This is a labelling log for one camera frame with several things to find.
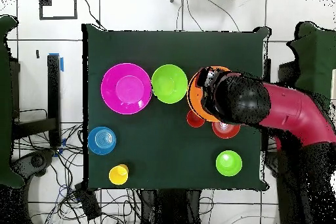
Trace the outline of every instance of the blue cup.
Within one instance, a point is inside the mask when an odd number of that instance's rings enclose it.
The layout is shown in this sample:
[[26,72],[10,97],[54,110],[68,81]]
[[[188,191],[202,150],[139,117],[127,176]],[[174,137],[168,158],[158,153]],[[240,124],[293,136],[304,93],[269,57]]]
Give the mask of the blue cup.
[[96,127],[89,133],[88,144],[95,154],[109,154],[116,146],[116,135],[108,127]]

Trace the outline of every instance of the plastic bowl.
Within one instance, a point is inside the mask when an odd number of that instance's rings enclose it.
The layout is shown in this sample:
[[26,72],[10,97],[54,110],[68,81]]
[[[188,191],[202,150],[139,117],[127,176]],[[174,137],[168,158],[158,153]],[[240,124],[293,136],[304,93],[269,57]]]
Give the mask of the plastic bowl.
[[[212,68],[213,69],[219,68],[220,70],[230,71],[228,68],[225,68],[224,66],[212,66]],[[191,110],[194,111],[195,114],[197,114],[199,117],[201,117],[205,121],[219,122],[219,120],[216,117],[207,113],[201,105],[203,91],[201,88],[196,87],[196,80],[197,80],[199,73],[200,72],[198,72],[192,77],[192,79],[190,80],[189,86],[188,86],[187,100],[188,100],[189,107],[191,108]]]
[[154,95],[159,101],[172,104],[185,96],[188,79],[178,66],[165,64],[153,73],[152,86]]
[[150,101],[152,85],[148,74],[136,64],[112,66],[104,75],[100,92],[114,112],[129,115],[141,111]]
[[225,150],[217,156],[216,168],[226,177],[235,176],[242,169],[242,158],[233,150]]
[[90,150],[99,155],[109,154],[117,143],[116,135],[108,127],[94,128],[87,140]]

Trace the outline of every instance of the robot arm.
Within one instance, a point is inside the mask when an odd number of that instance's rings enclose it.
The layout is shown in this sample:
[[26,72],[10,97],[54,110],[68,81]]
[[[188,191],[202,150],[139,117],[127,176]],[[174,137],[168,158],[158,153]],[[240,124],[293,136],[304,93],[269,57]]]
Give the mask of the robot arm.
[[336,223],[330,184],[336,170],[336,135],[327,115],[308,95],[211,68],[201,70],[197,86],[203,89],[203,109],[220,121],[266,127],[278,136],[282,154],[291,159],[291,182],[299,188],[301,222]]

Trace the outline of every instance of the yellow cup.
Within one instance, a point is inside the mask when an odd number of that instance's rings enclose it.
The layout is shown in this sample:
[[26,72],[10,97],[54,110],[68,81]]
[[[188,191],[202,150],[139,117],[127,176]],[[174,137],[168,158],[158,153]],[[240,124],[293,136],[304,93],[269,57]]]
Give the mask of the yellow cup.
[[125,164],[114,166],[110,170],[108,178],[114,185],[123,185],[129,178],[129,168]]

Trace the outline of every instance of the dark green table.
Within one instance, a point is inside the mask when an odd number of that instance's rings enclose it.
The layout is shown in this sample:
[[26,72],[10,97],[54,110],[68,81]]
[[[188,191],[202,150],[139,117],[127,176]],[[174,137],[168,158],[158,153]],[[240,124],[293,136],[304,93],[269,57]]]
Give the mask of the dark green table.
[[[268,28],[254,33],[228,32],[103,32],[87,24],[89,132],[106,126],[117,137],[115,149],[105,156],[89,150],[89,187],[133,189],[255,189],[266,190],[259,179],[261,134],[242,126],[233,139],[218,138],[205,123],[194,129],[186,122],[189,106],[184,97],[164,104],[152,96],[137,114],[110,110],[100,95],[100,83],[112,66],[130,62],[150,77],[163,64],[182,68],[188,80],[204,66],[225,66],[261,77],[263,40]],[[234,177],[224,177],[215,167],[223,150],[240,154],[243,167]],[[110,169],[127,164],[129,179],[111,184]]]

